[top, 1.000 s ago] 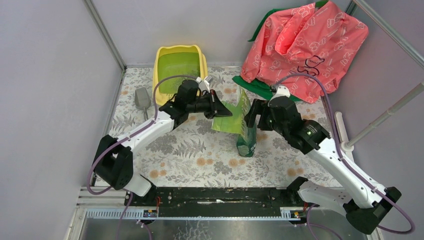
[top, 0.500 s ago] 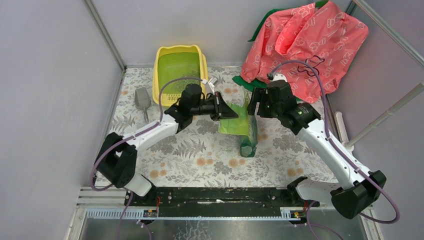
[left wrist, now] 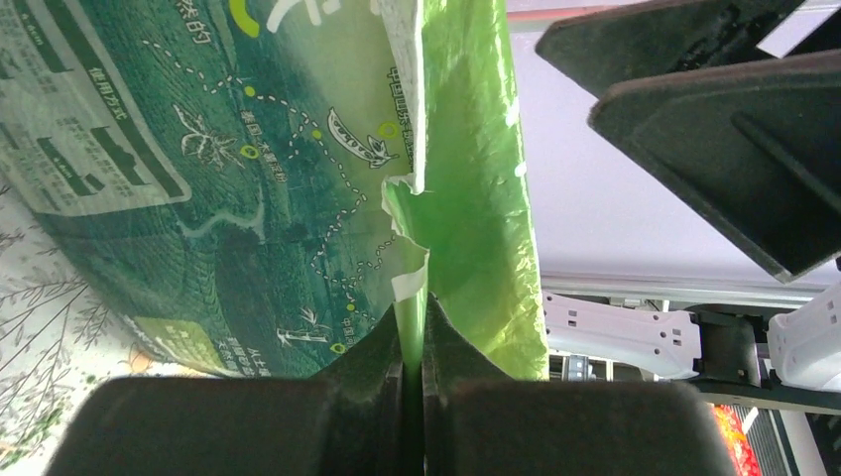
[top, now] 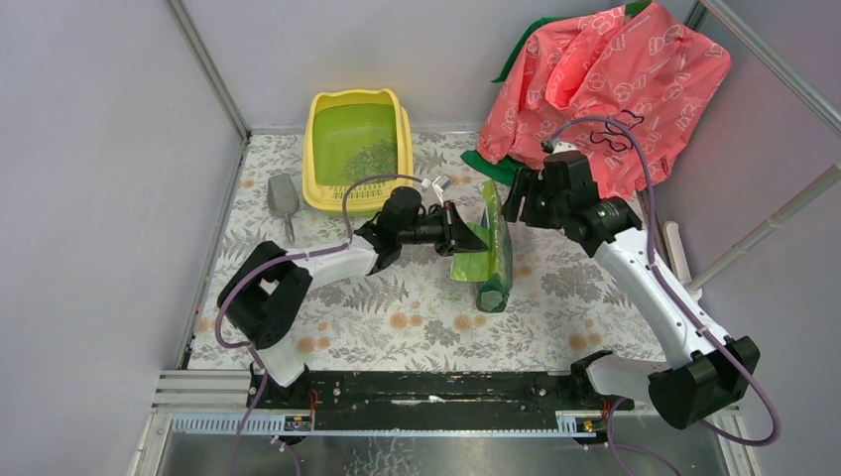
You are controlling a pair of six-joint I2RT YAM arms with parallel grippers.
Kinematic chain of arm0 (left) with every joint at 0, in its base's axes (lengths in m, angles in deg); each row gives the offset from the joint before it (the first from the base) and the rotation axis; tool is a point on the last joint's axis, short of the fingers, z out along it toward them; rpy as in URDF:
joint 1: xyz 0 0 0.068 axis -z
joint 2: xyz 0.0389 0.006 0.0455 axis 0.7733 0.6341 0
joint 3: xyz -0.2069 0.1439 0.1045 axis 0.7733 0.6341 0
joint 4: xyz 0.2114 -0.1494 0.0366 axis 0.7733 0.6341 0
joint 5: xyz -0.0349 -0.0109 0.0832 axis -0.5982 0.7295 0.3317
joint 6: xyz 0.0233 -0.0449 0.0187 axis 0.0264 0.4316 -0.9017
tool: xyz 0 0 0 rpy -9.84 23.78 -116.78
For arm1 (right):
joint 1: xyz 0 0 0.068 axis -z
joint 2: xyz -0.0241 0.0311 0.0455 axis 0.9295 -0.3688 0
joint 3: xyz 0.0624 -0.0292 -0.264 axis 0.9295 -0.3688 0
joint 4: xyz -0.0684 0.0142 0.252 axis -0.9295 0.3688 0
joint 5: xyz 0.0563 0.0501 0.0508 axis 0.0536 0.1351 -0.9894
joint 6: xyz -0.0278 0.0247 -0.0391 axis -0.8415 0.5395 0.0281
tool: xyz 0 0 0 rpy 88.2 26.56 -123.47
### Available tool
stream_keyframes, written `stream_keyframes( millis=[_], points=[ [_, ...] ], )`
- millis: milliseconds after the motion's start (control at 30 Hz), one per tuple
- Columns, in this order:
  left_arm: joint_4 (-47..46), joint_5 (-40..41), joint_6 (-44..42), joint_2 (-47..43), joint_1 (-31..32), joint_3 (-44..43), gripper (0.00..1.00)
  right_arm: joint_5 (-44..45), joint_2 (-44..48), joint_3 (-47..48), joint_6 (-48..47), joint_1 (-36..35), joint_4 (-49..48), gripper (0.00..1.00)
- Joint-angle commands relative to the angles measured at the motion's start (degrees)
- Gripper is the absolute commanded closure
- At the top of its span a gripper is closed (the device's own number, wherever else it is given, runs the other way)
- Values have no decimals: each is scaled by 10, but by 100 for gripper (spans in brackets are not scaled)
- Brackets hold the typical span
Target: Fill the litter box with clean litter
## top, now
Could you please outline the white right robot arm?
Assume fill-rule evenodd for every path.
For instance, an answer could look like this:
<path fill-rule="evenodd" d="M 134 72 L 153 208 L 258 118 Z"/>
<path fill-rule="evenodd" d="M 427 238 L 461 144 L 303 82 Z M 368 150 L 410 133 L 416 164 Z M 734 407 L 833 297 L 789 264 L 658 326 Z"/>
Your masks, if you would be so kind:
<path fill-rule="evenodd" d="M 575 362 L 571 373 L 586 396 L 645 403 L 685 429 L 737 403 L 755 385 L 757 344 L 732 337 L 681 288 L 628 202 L 600 197 L 582 154 L 549 155 L 541 171 L 518 169 L 501 217 L 563 231 L 611 275 L 660 343 L 665 359 L 659 363 L 612 351 Z"/>

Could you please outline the silver metal scoop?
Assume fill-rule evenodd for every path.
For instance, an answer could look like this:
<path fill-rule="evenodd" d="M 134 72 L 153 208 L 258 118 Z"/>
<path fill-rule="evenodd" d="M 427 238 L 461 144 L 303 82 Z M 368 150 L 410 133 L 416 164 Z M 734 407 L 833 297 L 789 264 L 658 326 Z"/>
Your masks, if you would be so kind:
<path fill-rule="evenodd" d="M 288 173 L 277 174 L 268 179 L 267 204 L 270 212 L 281 219 L 287 241 L 295 244 L 293 217 L 300 210 L 300 198 Z"/>

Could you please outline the green litter bag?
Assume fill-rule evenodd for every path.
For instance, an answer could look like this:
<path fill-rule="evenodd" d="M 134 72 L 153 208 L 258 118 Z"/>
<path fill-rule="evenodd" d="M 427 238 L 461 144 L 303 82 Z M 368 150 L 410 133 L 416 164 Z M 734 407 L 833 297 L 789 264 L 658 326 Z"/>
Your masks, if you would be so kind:
<path fill-rule="evenodd" d="M 476 306 L 480 311 L 499 313 L 506 309 L 514 284 L 513 244 L 496 183 L 488 179 L 478 190 L 483 200 L 483 215 L 479 223 L 467 226 L 483 240 L 488 250 L 455 253 L 449 277 L 474 286 Z"/>

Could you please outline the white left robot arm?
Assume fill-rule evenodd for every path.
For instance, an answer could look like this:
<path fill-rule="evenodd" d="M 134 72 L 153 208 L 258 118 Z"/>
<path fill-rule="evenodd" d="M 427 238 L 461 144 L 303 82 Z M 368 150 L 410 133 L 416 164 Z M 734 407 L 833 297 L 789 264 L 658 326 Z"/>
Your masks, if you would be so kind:
<path fill-rule="evenodd" d="M 259 244 L 218 295 L 217 320 L 244 335 L 242 345 L 264 376 L 289 387 L 306 370 L 289 333 L 309 292 L 377 274 L 408 245 L 431 245 L 449 256 L 459 223 L 454 202 L 424 206 L 418 190 L 400 186 L 343 242 L 308 250 L 285 250 L 273 241 Z"/>

